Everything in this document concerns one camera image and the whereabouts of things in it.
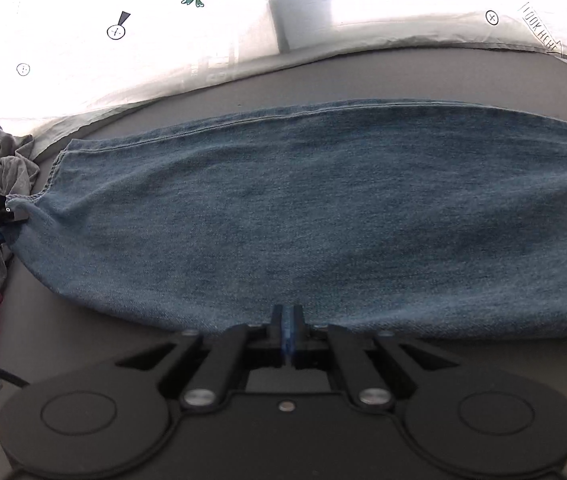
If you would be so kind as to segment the crumpled grey cloth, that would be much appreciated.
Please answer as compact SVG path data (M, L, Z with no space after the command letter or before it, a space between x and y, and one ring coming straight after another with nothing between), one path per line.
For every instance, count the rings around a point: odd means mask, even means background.
M0 126L0 191L4 195L29 195L37 181L35 140L31 134L12 136Z

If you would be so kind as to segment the blue denim jeans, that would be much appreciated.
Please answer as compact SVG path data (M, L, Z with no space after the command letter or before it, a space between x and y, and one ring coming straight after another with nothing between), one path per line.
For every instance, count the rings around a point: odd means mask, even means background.
M567 122L364 100L75 140L3 237L57 295L219 332L277 304L441 339L567 336Z

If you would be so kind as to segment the white carrot print sheet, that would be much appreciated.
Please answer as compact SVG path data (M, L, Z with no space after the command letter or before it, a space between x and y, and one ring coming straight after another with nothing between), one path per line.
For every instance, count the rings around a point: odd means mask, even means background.
M0 126L49 145L164 96L440 48L567 62L567 0L0 0Z

